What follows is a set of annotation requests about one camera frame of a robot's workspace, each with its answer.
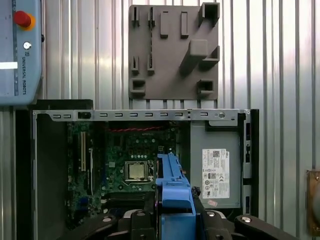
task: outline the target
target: circuit board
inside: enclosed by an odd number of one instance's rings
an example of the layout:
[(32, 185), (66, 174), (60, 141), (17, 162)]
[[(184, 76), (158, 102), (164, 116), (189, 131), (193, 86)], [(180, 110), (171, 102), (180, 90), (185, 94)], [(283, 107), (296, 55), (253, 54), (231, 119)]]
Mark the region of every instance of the circuit board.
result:
[(176, 135), (171, 126), (112, 129), (103, 122), (68, 123), (68, 228), (106, 213), (113, 201), (154, 191), (157, 155), (175, 153)]

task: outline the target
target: cpu socket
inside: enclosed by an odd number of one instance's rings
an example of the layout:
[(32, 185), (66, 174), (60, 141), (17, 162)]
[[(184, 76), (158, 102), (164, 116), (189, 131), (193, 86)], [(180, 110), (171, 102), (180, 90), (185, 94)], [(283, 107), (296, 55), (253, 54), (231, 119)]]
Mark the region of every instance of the cpu socket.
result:
[(149, 171), (147, 161), (126, 161), (124, 163), (125, 182), (149, 182), (148, 172)]

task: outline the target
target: barcode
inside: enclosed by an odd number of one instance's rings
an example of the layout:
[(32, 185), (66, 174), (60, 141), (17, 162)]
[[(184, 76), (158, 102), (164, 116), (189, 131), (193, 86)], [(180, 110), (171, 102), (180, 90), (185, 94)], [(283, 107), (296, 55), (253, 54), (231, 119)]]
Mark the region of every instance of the barcode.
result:
[(220, 151), (213, 151), (214, 158), (220, 158)]

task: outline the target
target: expansion slot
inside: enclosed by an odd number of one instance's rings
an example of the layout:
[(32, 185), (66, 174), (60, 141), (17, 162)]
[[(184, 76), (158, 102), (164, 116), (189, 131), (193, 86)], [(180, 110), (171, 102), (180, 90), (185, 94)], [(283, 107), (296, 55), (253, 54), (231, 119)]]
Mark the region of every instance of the expansion slot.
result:
[(81, 171), (86, 171), (86, 143), (87, 143), (87, 133), (81, 132)]
[(94, 150), (89, 148), (90, 153), (90, 176), (88, 177), (91, 194), (94, 194)]

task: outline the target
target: red button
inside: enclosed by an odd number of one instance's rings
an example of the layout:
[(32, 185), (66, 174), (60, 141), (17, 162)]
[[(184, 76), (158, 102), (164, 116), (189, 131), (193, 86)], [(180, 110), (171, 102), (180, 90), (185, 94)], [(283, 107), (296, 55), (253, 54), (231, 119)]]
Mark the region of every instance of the red button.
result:
[(27, 28), (31, 25), (31, 17), (24, 11), (17, 11), (13, 16), (13, 21), (23, 28)]

